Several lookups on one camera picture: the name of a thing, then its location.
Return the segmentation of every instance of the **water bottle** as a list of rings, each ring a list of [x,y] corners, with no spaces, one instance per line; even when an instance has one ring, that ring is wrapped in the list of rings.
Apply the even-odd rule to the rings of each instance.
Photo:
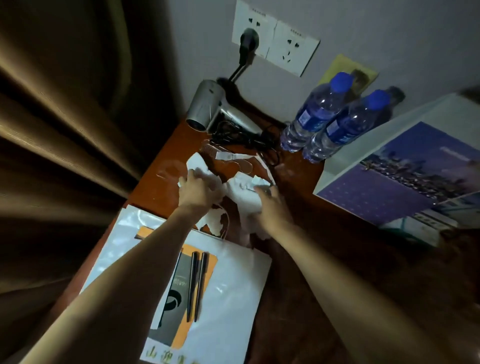
[[[345,96],[353,76],[337,73],[327,84],[317,86],[308,96],[292,124],[280,136],[280,146],[288,152],[302,149],[316,132],[322,130],[345,106]]]
[[[324,131],[312,137],[303,150],[303,157],[311,163],[318,163],[332,156],[374,128],[389,104],[390,95],[383,90],[375,90],[367,97],[353,101],[345,114],[339,115]]]

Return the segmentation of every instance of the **hand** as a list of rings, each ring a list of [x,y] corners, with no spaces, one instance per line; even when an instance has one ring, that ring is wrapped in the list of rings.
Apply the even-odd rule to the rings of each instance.
[[[277,186],[270,187],[270,195],[260,187],[254,189],[262,201],[262,212],[254,217],[268,234],[275,237],[280,228],[294,225],[292,215]]]
[[[195,177],[194,171],[188,171],[188,177],[179,178],[179,208],[193,213],[198,220],[204,216],[213,204],[218,204],[223,198],[223,191],[212,191],[207,181]]]

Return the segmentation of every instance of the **white wall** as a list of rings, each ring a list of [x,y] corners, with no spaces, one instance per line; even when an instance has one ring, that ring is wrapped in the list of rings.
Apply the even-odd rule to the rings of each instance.
[[[231,42],[236,0],[151,0],[170,87],[184,112],[197,85],[238,65]],[[256,58],[237,81],[271,116],[294,117],[338,53],[380,73],[366,92],[396,85],[407,94],[396,115],[480,84],[480,2],[451,0],[250,0],[321,43],[301,78]]]

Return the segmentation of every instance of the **plastic wrap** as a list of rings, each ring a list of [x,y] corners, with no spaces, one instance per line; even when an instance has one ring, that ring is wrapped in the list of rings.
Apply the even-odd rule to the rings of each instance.
[[[133,206],[123,209],[82,290],[140,242],[135,235],[142,226],[155,229],[164,221]],[[192,324],[181,349],[174,350],[148,338],[140,359],[173,364],[181,359],[199,364],[243,363],[271,258],[195,230],[185,243],[218,258],[202,298],[200,319]],[[153,327],[158,327],[168,291],[162,295]]]

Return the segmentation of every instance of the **pen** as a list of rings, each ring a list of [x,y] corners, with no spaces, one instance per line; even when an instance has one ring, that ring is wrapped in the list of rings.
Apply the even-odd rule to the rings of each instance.
[[[197,322],[198,320],[198,313],[200,309],[200,301],[202,299],[202,291],[204,289],[204,278],[205,273],[207,271],[208,266],[208,253],[202,253],[202,260],[200,262],[200,277],[198,278],[198,289],[197,289],[197,301],[195,303],[195,316],[194,321]]]
[[[197,278],[197,275],[196,275],[197,262],[198,262],[198,252],[193,252],[192,265],[190,266],[190,284],[188,287],[187,322],[190,322],[190,318],[192,316],[193,293],[195,291],[195,283],[196,283],[195,281]]]

